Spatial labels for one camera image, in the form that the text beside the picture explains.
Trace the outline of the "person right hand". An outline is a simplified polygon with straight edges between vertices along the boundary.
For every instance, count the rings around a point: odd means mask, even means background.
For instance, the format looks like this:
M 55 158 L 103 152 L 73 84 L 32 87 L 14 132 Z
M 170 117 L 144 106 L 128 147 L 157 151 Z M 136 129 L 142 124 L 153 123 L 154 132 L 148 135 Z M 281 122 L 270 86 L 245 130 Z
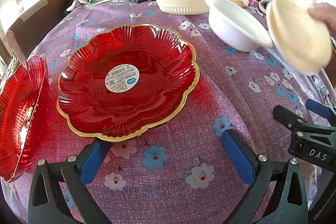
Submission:
M 328 3 L 315 3 L 308 9 L 310 16 L 316 20 L 323 21 L 329 29 L 330 36 L 336 36 L 336 7 Z

